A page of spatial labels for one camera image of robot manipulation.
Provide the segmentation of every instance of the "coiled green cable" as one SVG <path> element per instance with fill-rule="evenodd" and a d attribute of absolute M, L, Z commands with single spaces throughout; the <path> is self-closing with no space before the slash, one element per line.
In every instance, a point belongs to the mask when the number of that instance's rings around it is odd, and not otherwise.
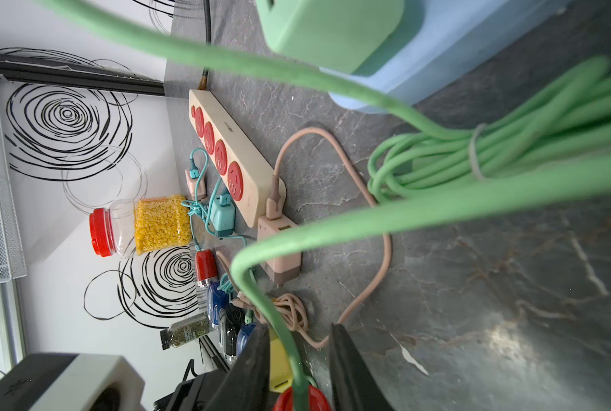
<path fill-rule="evenodd" d="M 608 69 L 605 57 L 587 60 L 488 126 L 476 144 L 482 174 L 514 175 L 611 147 L 611 77 L 604 78 Z M 466 130 L 461 138 L 447 139 L 421 132 L 387 139 L 370 156 L 369 191 L 384 202 L 474 181 L 471 134 Z"/>
<path fill-rule="evenodd" d="M 611 122 L 606 121 L 611 118 L 611 78 L 603 79 L 609 68 L 606 58 L 580 64 L 487 127 L 476 144 L 477 157 L 484 174 L 500 178 L 478 183 L 469 172 L 466 151 L 473 130 L 441 127 L 408 104 L 304 64 L 170 38 L 81 0 L 41 1 L 94 32 L 138 50 L 183 64 L 342 94 L 382 107 L 421 131 L 386 140 L 369 166 L 369 187 L 380 201 L 390 197 L 408 200 L 285 231 L 245 248 L 233 260 L 230 275 L 268 319 L 288 353 L 297 411 L 309 409 L 301 357 L 271 301 L 246 275 L 249 268 L 268 259 L 371 235 L 611 193 L 609 153 L 537 168 L 544 162 L 611 145 Z M 597 143 L 596 136 L 604 144 Z M 383 154 L 386 158 L 379 169 L 377 162 Z M 405 172 L 401 171 L 404 164 L 410 164 Z M 426 195 L 417 195 L 420 191 Z"/>

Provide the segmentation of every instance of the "yellow object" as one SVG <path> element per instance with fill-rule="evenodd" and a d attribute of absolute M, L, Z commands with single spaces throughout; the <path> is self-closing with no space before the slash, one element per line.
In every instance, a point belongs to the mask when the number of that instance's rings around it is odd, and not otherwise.
<path fill-rule="evenodd" d="M 187 245 L 191 227 L 182 195 L 141 199 L 135 209 L 137 254 Z"/>
<path fill-rule="evenodd" d="M 292 387 L 292 369 L 287 360 L 287 352 L 285 352 L 283 343 L 273 329 L 269 330 L 269 341 L 269 349 L 271 350 L 269 390 L 273 393 L 283 393 L 283 391 Z"/>

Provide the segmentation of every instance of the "dark marble countertop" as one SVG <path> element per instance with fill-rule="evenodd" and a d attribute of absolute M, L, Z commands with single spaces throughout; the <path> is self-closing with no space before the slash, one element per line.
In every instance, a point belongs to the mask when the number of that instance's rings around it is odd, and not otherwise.
<path fill-rule="evenodd" d="M 271 55 L 254 2 L 212 2 L 213 42 Z M 173 20 L 173 36 L 203 40 L 200 2 Z M 449 127 L 490 122 L 574 64 L 611 57 L 611 1 L 578 0 L 491 60 L 416 105 Z M 200 142 L 187 93 L 201 68 L 169 62 L 165 88 L 178 168 Z M 341 109 L 326 94 L 212 72 L 210 89 L 273 164 L 305 126 L 331 130 L 361 175 L 382 140 L 408 127 L 387 115 Z M 365 207 L 321 138 L 287 153 L 285 213 L 301 224 Z M 208 189 L 215 170 L 208 172 Z M 186 185 L 181 182 L 186 192 Z M 255 237 L 238 216 L 236 231 Z M 199 239 L 232 256 L 239 241 Z M 611 196 L 394 235 L 391 269 L 345 326 L 395 409 L 611 410 Z M 381 238 L 303 254 L 298 279 L 269 294 L 299 295 L 310 334 L 326 336 L 381 264 Z M 305 363 L 331 398 L 328 349 L 300 336 Z M 429 373 L 412 364 L 415 359 Z"/>

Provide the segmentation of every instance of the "spice bottle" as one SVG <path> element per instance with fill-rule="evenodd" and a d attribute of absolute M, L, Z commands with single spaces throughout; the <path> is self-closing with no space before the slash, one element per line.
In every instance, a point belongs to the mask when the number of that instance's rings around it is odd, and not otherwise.
<path fill-rule="evenodd" d="M 207 335 L 210 331 L 210 321 L 205 314 L 186 318 L 160 331 L 162 350 L 179 347 Z"/>
<path fill-rule="evenodd" d="M 95 209 L 88 218 L 91 244 L 97 255 L 123 258 L 192 240 L 188 209 L 182 195 L 149 199 L 122 199 L 108 209 Z"/>

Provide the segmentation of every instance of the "pink cable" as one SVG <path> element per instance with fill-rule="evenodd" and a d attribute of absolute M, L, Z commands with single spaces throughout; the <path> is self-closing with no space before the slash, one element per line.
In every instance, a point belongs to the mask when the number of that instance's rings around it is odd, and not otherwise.
<path fill-rule="evenodd" d="M 333 145 L 333 148 L 338 153 L 340 160 L 342 160 L 342 163 L 349 172 L 349 175 L 353 179 L 353 182 L 356 183 L 360 192 L 363 193 L 363 197 L 365 197 L 365 200 L 367 200 L 370 207 L 375 207 L 376 200 L 374 200 L 372 194 L 370 194 L 367 190 L 365 182 L 363 181 L 363 179 L 360 178 L 360 176 L 356 172 L 356 169 L 353 168 L 353 164 L 351 163 L 351 161 L 349 161 L 349 158 L 347 157 L 340 143 L 338 143 L 335 136 L 327 132 L 325 129 L 319 127 L 307 127 L 302 130 L 299 130 L 298 132 L 294 133 L 294 135 L 292 135 L 292 137 L 290 137 L 287 141 L 285 141 L 285 144 L 283 145 L 283 148 L 280 149 L 280 152 L 278 153 L 278 158 L 276 159 L 274 175 L 278 176 L 278 169 L 280 168 L 280 163 L 283 161 L 283 157 L 285 156 L 285 151 L 287 150 L 287 148 L 291 146 L 293 142 L 295 142 L 302 136 L 305 136 L 306 134 L 318 134 L 319 136 L 326 138 L 326 140 L 328 140 L 328 142 Z M 351 304 L 349 304 L 347 308 L 343 311 L 342 315 L 340 315 L 340 318 L 338 318 L 338 324 L 342 324 L 351 315 L 351 313 L 356 308 L 358 308 L 358 306 L 362 304 L 363 301 L 365 301 L 374 290 L 376 290 L 378 285 L 383 281 L 383 278 L 386 276 L 388 268 L 390 267 L 391 260 L 392 238 L 389 234 L 384 234 L 383 263 L 381 264 L 381 267 L 378 269 L 378 272 L 376 273 L 374 279 L 367 285 L 363 292 L 361 292 L 353 301 L 351 301 Z M 310 344 L 316 349 L 321 349 L 325 347 L 326 344 L 328 344 L 328 335 L 325 339 L 321 341 L 314 341 L 308 335 L 308 317 L 306 315 L 305 308 L 303 308 L 303 303 L 301 302 L 299 297 L 295 296 L 294 294 L 287 293 L 281 295 L 278 299 L 276 299 L 274 304 L 279 308 L 278 311 L 281 313 L 281 315 L 287 322 L 287 325 L 290 330 L 300 333 L 303 338 L 308 342 L 308 344 Z"/>

